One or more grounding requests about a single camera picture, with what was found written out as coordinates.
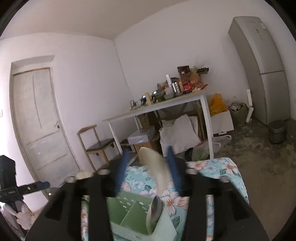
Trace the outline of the left hand white glove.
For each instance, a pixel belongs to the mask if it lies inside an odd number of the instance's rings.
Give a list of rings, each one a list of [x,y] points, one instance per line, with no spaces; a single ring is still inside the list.
[[[40,210],[31,211],[25,203],[22,204],[21,211],[19,212],[15,211],[8,204],[4,204],[1,208],[4,219],[14,231],[20,231],[19,226],[24,230],[30,230],[40,212]]]

